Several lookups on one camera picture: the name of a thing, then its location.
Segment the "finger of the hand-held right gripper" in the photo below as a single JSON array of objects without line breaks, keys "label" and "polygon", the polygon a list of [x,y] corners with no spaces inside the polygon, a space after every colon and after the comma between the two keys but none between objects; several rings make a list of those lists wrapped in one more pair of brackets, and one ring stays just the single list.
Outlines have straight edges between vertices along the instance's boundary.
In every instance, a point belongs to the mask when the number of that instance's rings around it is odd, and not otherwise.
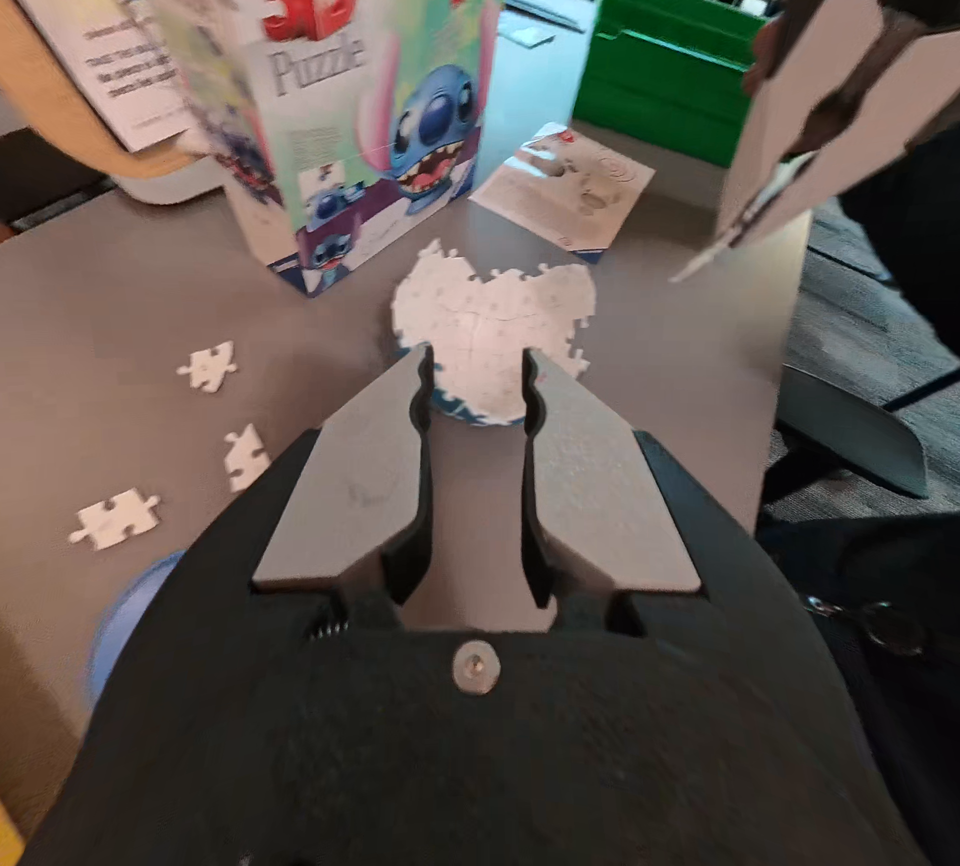
[{"label": "finger of the hand-held right gripper", "polygon": [[741,244],[758,242],[901,158],[958,98],[958,31],[885,30],[811,105],[766,182],[741,205]]},{"label": "finger of the hand-held right gripper", "polygon": [[725,180],[716,236],[769,177],[811,105],[844,83],[885,26],[878,0],[824,0],[774,75],[752,99]]}]

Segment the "colourful puzzle box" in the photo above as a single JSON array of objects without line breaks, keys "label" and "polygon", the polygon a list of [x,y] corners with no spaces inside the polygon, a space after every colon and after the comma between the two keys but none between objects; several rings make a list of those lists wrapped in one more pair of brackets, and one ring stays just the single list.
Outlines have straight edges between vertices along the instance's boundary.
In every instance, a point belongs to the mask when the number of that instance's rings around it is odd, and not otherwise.
[{"label": "colourful puzzle box", "polygon": [[502,0],[149,0],[247,247],[317,297],[471,190]]}]

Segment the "white instruction leaflet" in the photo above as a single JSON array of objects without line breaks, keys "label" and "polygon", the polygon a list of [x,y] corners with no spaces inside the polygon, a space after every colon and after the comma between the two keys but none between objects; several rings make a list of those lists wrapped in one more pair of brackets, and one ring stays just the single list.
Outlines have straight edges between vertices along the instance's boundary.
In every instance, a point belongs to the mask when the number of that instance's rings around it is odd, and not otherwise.
[{"label": "white instruction leaflet", "polygon": [[596,264],[655,172],[569,126],[549,122],[511,153],[470,198]]}]

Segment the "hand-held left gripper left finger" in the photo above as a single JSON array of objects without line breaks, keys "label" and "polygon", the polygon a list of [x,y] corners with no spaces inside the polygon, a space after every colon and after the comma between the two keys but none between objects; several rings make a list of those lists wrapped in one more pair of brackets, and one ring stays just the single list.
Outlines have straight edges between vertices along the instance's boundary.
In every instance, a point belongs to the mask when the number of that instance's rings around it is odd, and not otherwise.
[{"label": "hand-held left gripper left finger", "polygon": [[421,343],[322,424],[252,575],[258,591],[408,601],[432,556],[433,391]]}]

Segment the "blue ball stand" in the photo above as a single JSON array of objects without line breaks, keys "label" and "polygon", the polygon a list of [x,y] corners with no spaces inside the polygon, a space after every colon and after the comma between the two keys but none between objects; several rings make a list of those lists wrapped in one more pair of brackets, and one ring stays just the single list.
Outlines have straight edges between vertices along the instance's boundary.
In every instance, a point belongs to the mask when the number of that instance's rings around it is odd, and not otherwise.
[{"label": "blue ball stand", "polygon": [[85,674],[90,707],[95,707],[139,621],[185,555],[186,550],[179,550],[151,564],[126,585],[102,616],[91,644]]}]

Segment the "green plastic bin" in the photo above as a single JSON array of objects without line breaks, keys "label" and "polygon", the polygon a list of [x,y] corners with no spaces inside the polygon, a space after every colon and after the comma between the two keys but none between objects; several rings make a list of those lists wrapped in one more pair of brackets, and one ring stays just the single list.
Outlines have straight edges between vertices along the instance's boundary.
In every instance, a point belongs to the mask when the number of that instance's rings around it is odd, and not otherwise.
[{"label": "green plastic bin", "polygon": [[599,0],[572,116],[729,168],[766,22],[716,0]]}]

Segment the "white printed sign sheet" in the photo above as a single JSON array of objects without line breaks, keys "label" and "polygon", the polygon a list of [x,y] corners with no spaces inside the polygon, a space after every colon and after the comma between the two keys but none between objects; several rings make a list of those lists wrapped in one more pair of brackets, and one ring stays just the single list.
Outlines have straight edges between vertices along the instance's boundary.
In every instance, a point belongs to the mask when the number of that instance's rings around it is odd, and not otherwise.
[{"label": "white printed sign sheet", "polygon": [[17,0],[86,102],[127,151],[192,124],[147,0]]}]

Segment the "person's right hand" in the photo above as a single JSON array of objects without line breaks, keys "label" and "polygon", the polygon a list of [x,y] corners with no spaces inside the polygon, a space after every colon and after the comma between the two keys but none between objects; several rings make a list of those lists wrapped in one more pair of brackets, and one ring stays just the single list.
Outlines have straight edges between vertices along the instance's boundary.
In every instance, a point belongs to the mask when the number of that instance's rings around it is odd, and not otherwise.
[{"label": "person's right hand", "polygon": [[752,45],[752,63],[742,79],[742,90],[754,97],[776,68],[785,44],[786,12],[780,12],[768,20],[756,33]]}]

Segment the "grey chair base leg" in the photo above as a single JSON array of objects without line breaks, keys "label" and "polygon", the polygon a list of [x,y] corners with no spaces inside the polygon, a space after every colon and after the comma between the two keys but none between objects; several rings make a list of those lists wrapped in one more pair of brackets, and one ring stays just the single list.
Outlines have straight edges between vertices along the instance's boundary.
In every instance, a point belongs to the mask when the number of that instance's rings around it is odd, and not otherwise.
[{"label": "grey chair base leg", "polygon": [[899,418],[794,366],[781,375],[774,428],[788,452],[764,476],[763,505],[837,470],[909,499],[929,497],[925,449]]}]

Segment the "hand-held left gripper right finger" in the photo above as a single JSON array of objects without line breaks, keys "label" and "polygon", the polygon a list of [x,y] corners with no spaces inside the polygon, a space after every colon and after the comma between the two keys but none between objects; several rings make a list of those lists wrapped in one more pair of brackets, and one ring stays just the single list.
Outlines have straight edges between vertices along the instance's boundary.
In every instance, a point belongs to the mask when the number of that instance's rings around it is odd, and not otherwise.
[{"label": "hand-held left gripper right finger", "polygon": [[539,349],[522,356],[521,562],[537,608],[702,580],[631,425]]}]

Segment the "blue and white puzzle ball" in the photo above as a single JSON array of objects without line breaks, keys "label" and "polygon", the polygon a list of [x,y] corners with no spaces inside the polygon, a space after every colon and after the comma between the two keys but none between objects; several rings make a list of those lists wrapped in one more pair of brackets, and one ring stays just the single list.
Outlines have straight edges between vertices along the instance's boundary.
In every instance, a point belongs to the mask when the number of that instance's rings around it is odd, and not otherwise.
[{"label": "blue and white puzzle ball", "polygon": [[583,349],[573,345],[596,308],[586,265],[542,264],[533,274],[492,270],[483,278],[437,238],[417,254],[394,292],[391,326],[402,351],[432,347],[433,400],[441,412],[480,427],[519,423],[527,348],[575,379],[589,368]]}]

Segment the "rounded wooden board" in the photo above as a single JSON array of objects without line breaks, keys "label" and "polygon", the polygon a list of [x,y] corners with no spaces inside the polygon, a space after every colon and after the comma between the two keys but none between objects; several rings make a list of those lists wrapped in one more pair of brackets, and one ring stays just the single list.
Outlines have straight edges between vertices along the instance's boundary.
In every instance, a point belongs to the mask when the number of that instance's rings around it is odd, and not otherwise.
[{"label": "rounded wooden board", "polygon": [[138,152],[126,150],[16,0],[1,0],[1,88],[44,140],[110,177],[155,179],[200,160],[180,149],[174,139]]}]

